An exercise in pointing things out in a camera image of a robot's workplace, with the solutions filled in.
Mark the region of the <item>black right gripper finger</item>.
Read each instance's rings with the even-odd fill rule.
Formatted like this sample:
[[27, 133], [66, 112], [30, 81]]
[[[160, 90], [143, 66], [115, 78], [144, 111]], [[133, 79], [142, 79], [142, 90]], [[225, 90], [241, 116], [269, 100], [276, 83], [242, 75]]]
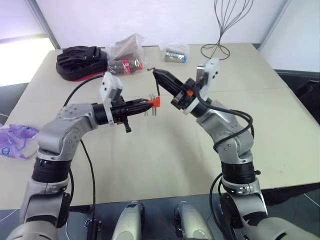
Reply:
[[152, 74], [155, 78], [156, 86], [179, 88], [183, 83], [172, 73], [164, 69], [154, 69]]
[[175, 77], [160, 75], [155, 78], [156, 84], [161, 86], [172, 96], [176, 96], [180, 91], [183, 83]]

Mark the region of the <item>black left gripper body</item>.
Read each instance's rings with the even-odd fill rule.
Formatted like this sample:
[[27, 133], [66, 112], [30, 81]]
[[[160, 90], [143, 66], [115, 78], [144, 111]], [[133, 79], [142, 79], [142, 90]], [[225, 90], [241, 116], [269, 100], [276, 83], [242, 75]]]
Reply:
[[128, 112], [129, 107], [133, 105], [132, 101], [125, 101], [123, 96], [120, 95], [118, 98], [111, 102], [111, 113], [113, 117], [113, 121], [119, 125], [124, 124], [125, 131], [130, 133], [132, 131], [128, 122]]

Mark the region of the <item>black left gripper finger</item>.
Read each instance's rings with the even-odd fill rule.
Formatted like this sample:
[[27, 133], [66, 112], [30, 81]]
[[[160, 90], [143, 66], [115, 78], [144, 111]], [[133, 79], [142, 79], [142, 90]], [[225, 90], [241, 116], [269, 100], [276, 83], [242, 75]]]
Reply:
[[138, 115], [144, 113], [153, 107], [152, 104], [137, 104], [129, 106], [126, 110], [127, 116]]
[[138, 98], [130, 101], [126, 101], [127, 108], [150, 108], [151, 103], [146, 98]]

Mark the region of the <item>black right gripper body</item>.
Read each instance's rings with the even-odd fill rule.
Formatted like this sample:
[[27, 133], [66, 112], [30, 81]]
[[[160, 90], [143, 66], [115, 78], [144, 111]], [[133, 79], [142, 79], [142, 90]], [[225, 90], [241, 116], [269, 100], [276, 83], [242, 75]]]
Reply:
[[175, 78], [173, 82], [178, 86], [177, 90], [173, 92], [173, 99], [171, 104], [178, 110], [186, 110], [191, 106], [191, 103], [196, 100], [196, 82], [189, 78], [185, 83]]

